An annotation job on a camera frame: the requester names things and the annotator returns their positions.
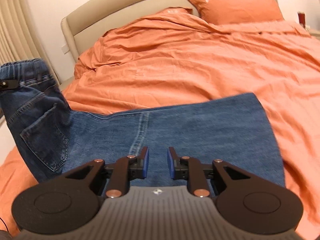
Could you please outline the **beige pleated curtain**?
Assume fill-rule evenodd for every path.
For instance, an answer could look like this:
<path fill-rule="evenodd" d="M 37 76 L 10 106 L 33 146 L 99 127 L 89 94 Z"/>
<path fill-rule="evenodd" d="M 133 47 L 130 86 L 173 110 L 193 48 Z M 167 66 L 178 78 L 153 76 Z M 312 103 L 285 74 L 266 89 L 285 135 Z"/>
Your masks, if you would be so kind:
<path fill-rule="evenodd" d="M 61 84 L 37 36 L 27 0 L 1 0 L 1 64 L 35 58 L 44 59 Z"/>

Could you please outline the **white wall socket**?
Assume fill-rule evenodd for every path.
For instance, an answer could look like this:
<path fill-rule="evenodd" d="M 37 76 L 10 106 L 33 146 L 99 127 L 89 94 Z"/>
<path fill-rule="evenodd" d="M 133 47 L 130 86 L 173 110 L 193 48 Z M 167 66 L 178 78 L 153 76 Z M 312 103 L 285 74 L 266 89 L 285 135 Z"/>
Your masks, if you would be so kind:
<path fill-rule="evenodd" d="M 69 46 L 67 44 L 64 44 L 62 47 L 61 47 L 61 50 L 63 52 L 63 54 L 67 54 L 69 52 Z"/>

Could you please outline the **blue denim jeans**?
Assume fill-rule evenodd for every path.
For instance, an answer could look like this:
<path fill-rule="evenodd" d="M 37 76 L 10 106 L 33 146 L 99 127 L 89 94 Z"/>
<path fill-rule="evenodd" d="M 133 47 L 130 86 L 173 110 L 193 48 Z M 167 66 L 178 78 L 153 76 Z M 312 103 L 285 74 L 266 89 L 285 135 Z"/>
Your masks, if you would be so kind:
<path fill-rule="evenodd" d="M 167 150 L 203 163 L 222 159 L 280 186 L 283 161 L 265 110 L 252 93 L 219 100 L 111 115 L 74 111 L 41 59 L 6 63 L 1 108 L 18 151 L 42 183 L 93 159 L 114 163 L 150 151 L 147 178 L 136 186 L 175 186 Z"/>

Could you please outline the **orange duvet cover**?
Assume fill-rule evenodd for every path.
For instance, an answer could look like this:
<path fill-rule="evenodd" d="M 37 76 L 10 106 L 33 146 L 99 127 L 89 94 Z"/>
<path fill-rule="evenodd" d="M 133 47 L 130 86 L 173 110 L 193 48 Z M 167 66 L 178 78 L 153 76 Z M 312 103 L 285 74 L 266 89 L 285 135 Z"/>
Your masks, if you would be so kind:
<path fill-rule="evenodd" d="M 319 236 L 319 40 L 287 21 L 214 25 L 156 13 L 109 30 L 63 90 L 72 109 L 113 114 L 252 92 L 302 200 L 298 233 Z"/>

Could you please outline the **white nightstand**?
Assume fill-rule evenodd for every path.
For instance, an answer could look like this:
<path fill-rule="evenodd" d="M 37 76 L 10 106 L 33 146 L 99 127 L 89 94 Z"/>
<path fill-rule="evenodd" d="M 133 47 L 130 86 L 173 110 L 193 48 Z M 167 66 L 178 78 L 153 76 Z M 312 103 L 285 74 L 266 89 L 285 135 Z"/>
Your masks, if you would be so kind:
<path fill-rule="evenodd" d="M 305 29 L 307 30 L 307 32 L 317 38 L 318 40 L 320 40 L 320 31 L 319 30 L 316 30 L 316 29 L 312 29 L 309 25 L 306 25 Z"/>

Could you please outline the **beige upholstered headboard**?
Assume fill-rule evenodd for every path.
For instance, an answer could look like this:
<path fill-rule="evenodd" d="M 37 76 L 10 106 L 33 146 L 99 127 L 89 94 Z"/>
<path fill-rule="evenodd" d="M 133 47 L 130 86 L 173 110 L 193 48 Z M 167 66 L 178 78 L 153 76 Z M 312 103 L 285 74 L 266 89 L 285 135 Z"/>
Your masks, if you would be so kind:
<path fill-rule="evenodd" d="M 61 29 L 76 61 L 108 30 L 172 7 L 190 8 L 198 15 L 188 0 L 89 0 L 62 19 Z"/>

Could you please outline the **orange pillow with logo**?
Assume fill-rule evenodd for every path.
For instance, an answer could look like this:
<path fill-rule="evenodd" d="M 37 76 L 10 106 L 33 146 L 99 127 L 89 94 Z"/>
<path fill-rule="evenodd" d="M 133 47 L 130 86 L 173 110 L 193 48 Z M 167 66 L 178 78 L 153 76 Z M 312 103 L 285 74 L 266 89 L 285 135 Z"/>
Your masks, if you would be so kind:
<path fill-rule="evenodd" d="M 276 0 L 188 0 L 214 25 L 283 21 Z"/>

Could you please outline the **dark red box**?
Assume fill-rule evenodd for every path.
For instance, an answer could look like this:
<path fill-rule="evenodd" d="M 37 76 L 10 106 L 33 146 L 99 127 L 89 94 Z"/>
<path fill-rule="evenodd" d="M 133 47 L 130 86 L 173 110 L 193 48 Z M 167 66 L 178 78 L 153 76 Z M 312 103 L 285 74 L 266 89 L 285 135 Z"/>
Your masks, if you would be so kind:
<path fill-rule="evenodd" d="M 306 28 L 305 13 L 299 11 L 299 12 L 297 12 L 297 15 L 298 15 L 299 24 L 300 24 L 303 28 Z"/>

